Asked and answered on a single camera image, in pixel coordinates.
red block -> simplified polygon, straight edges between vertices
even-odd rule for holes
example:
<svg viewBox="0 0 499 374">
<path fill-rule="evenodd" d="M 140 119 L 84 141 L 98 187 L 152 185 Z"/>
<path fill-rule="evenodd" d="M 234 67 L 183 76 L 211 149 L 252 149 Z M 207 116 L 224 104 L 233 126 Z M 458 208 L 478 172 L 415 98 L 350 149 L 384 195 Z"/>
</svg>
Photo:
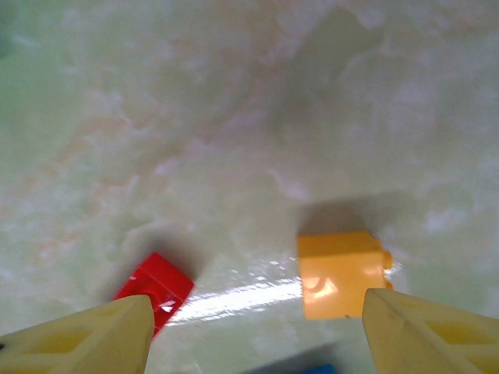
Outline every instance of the red block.
<svg viewBox="0 0 499 374">
<path fill-rule="evenodd" d="M 153 253 L 135 270 L 115 297 L 147 295 L 154 310 L 154 336 L 187 299 L 194 283 L 166 259 Z"/>
</svg>

toy block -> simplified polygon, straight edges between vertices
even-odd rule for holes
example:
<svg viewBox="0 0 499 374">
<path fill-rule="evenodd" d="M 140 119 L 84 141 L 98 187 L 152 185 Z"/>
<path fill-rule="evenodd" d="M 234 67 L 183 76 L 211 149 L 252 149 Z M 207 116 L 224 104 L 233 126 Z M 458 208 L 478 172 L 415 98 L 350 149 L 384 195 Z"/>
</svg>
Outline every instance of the toy block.
<svg viewBox="0 0 499 374">
<path fill-rule="evenodd" d="M 0 337 L 1 374 L 143 373 L 154 318 L 133 296 Z"/>
<path fill-rule="evenodd" d="M 307 319 L 360 317 L 368 288 L 391 288 L 391 255 L 367 231 L 299 236 L 297 244 Z"/>
<path fill-rule="evenodd" d="M 139 265 L 115 299 L 147 295 L 154 311 L 154 337 L 180 308 L 194 283 L 166 259 L 153 253 Z"/>
<path fill-rule="evenodd" d="M 499 373 L 498 319 L 370 289 L 363 325 L 379 373 Z"/>
</svg>

blue object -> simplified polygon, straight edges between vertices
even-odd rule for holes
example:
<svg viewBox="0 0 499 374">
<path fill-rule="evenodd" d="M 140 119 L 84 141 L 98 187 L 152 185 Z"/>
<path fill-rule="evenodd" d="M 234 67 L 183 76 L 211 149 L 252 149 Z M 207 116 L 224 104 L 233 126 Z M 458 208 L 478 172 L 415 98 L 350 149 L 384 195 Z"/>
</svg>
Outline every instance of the blue object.
<svg viewBox="0 0 499 374">
<path fill-rule="evenodd" d="M 317 366 L 314 369 L 302 372 L 302 374 L 335 374 L 335 373 L 336 370 L 334 370 L 334 366 L 331 364 Z"/>
</svg>

marble floor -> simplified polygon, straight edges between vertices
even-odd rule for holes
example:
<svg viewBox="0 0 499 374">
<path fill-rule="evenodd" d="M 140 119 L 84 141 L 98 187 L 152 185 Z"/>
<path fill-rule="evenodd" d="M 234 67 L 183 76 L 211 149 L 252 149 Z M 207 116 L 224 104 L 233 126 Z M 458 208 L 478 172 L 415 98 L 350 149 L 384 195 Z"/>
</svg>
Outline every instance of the marble floor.
<svg viewBox="0 0 499 374">
<path fill-rule="evenodd" d="M 158 250 L 196 289 L 147 374 L 372 373 L 359 320 L 303 318 L 305 226 L 370 230 L 395 289 L 499 316 L 498 20 L 494 0 L 0 0 L 0 334 L 110 300 Z"/>
</svg>

yellow block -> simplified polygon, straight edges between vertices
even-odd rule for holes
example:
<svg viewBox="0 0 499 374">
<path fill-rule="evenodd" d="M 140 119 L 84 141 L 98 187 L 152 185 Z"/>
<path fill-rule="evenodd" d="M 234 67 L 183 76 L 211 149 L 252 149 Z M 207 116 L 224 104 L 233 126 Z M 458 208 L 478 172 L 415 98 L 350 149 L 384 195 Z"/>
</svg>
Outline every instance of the yellow block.
<svg viewBox="0 0 499 374">
<path fill-rule="evenodd" d="M 297 239 L 307 319 L 362 315 L 368 288 L 391 288 L 384 279 L 391 256 L 367 231 Z"/>
<path fill-rule="evenodd" d="M 363 324 L 380 374 L 499 373 L 499 320 L 383 289 Z"/>
<path fill-rule="evenodd" d="M 0 337 L 1 374 L 140 374 L 154 317 L 130 296 Z"/>
</svg>

